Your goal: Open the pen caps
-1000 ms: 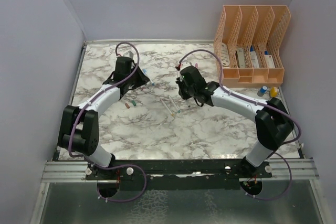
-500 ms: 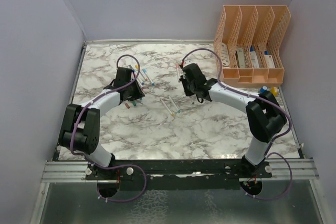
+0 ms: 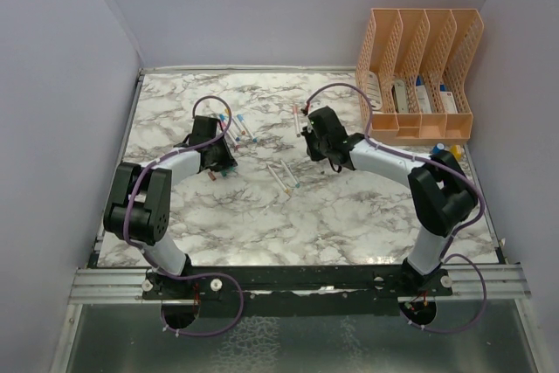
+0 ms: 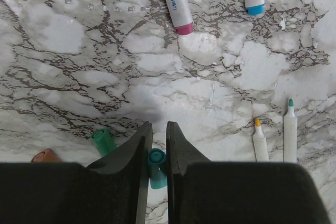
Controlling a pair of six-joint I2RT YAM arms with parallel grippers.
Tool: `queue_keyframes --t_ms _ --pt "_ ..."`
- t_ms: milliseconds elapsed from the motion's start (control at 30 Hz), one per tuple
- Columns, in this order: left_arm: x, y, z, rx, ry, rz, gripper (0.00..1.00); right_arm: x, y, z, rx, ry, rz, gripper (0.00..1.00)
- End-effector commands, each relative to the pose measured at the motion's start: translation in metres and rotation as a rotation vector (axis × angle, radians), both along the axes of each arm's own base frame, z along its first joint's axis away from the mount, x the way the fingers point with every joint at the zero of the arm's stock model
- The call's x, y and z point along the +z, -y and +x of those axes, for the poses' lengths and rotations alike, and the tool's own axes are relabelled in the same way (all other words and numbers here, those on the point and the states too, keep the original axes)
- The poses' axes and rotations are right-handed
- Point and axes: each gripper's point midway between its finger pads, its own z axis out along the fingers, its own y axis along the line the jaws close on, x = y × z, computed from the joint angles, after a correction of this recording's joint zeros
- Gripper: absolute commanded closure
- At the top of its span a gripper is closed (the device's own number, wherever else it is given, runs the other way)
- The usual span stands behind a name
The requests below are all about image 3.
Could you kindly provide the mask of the green cap marker pen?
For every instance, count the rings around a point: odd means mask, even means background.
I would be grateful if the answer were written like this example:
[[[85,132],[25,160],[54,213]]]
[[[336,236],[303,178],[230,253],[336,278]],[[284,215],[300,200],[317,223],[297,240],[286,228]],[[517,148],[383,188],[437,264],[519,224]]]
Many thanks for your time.
[[[297,178],[297,176],[292,172],[292,170],[290,169],[289,165],[282,159],[279,160],[280,164],[282,166],[282,168],[284,169],[284,171],[288,174],[288,176],[290,177],[291,181],[293,182],[293,186],[298,189],[300,187],[300,181]]]

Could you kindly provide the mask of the brown cap marker pen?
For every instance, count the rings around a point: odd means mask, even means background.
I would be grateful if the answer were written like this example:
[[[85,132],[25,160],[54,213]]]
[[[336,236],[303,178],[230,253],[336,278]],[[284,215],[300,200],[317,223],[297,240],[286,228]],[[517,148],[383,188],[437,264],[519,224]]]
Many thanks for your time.
[[[276,172],[276,170],[270,165],[267,164],[266,165],[268,171],[270,172],[271,176],[273,177],[274,181],[279,185],[279,187],[288,195],[291,195],[291,191],[289,189],[289,187],[283,182],[283,180],[280,178],[279,174]]]

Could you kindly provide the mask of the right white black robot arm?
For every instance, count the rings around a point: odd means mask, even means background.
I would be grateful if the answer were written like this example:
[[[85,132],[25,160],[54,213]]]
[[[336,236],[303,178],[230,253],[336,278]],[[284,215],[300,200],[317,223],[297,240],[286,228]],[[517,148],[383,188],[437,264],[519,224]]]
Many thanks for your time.
[[[412,295],[429,289],[453,229],[468,219],[479,202],[455,157],[447,151],[423,156],[373,146],[363,134],[348,134],[331,107],[310,113],[301,135],[314,162],[326,159],[337,173],[342,169],[369,172],[410,189],[420,229],[404,260],[401,284]]]

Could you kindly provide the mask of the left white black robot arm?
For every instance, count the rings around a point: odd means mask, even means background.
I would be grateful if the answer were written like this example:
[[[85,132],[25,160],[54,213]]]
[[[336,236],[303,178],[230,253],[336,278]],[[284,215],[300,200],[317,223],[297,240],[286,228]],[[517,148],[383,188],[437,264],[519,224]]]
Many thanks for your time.
[[[121,162],[104,210],[103,228],[140,251],[164,273],[162,287],[180,299],[192,290],[190,257],[167,233],[171,191],[191,176],[237,166],[220,120],[198,115],[192,132],[161,158],[148,163]]]

